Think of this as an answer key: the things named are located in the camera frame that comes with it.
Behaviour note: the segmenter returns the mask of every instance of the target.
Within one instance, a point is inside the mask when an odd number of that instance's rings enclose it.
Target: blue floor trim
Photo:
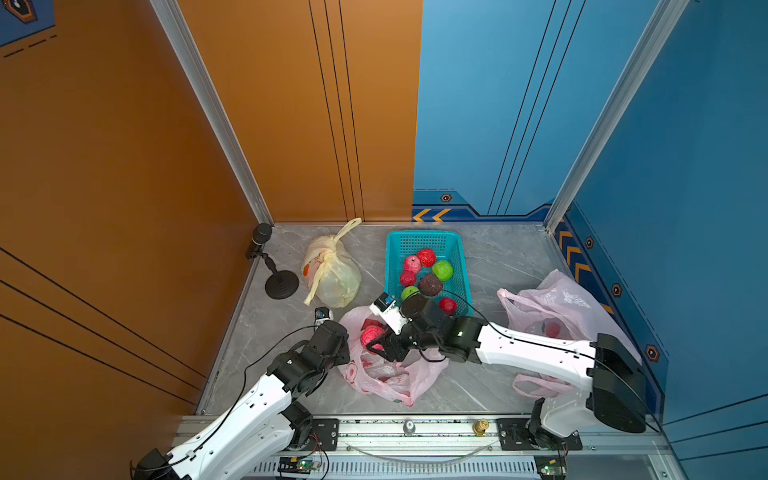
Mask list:
[[[543,222],[552,203],[525,215],[481,215],[456,190],[415,190],[411,218],[415,222]]]
[[[554,239],[579,285],[603,305],[641,353],[647,377],[645,400],[654,416],[661,421],[669,366],[667,354],[642,317],[631,293],[620,281],[615,268],[576,204],[573,204],[565,218],[560,221],[555,229]],[[653,358],[657,358],[657,361],[650,360],[652,357],[649,356],[649,349],[656,351]]]

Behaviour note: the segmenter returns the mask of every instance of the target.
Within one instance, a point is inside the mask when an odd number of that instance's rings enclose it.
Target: black mounting plate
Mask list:
[[[540,450],[538,446],[533,446],[528,441],[528,431],[525,428],[525,424],[528,423],[528,419],[497,419],[498,425],[498,438],[502,443],[502,450]],[[568,450],[581,450],[581,438],[578,436],[578,432],[573,432],[565,439],[565,445],[568,446]]]
[[[339,442],[339,419],[313,419],[312,430],[326,452],[336,450]]]

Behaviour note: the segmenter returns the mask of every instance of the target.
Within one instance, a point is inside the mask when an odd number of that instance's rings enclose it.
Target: orange chevron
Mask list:
[[[568,248],[568,255],[566,257],[566,263],[568,263],[568,266],[571,266],[571,253],[581,253],[581,250],[576,247]]]
[[[578,283],[578,274],[582,270],[586,270],[588,272],[592,271],[592,269],[589,267],[589,265],[584,265],[583,263],[576,262],[576,283]]]
[[[445,214],[446,214],[446,213],[448,213],[449,211],[451,211],[451,209],[450,209],[450,208],[446,208],[446,209],[444,209],[442,212],[440,212],[439,214],[437,214],[437,215],[435,215],[434,217],[432,217],[432,219],[433,219],[435,222],[442,222],[442,218],[440,218],[440,217],[442,217],[443,215],[445,215]]]
[[[571,232],[566,232],[565,230],[560,232],[560,250],[563,250],[563,237],[571,237],[573,238],[574,234]]]
[[[418,212],[418,213],[417,213],[417,214],[416,214],[416,215],[413,217],[413,220],[416,220],[417,222],[423,222],[424,220],[422,220],[422,215],[423,215],[423,214],[426,214],[426,213],[427,213],[427,212],[429,212],[430,210],[431,210],[431,208],[425,208],[424,210],[422,210],[422,211]]]

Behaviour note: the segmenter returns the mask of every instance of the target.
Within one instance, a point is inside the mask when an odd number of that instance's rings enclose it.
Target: brass fitting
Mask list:
[[[478,420],[475,422],[475,424],[472,426],[472,430],[475,430],[475,435],[478,437],[484,437],[485,436],[485,430],[488,430],[488,427],[491,426],[491,423],[486,420]]]

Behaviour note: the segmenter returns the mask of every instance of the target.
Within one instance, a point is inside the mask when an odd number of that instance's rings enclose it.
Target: blue basket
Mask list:
[[[444,232],[441,230],[404,230],[390,232],[386,237],[386,273],[384,276],[384,291],[395,296],[400,304],[400,295],[404,288],[400,285],[402,263],[409,255],[416,255],[420,250],[431,248],[435,251],[437,260],[447,260],[453,266],[453,277],[445,282],[445,288],[464,297],[472,303],[472,295],[469,292],[469,276],[464,261],[464,247],[462,238],[458,233]],[[422,268],[417,275],[421,280],[432,268]],[[440,292],[435,298],[449,298],[456,301],[456,315],[467,315],[469,307],[461,299],[450,293]]]

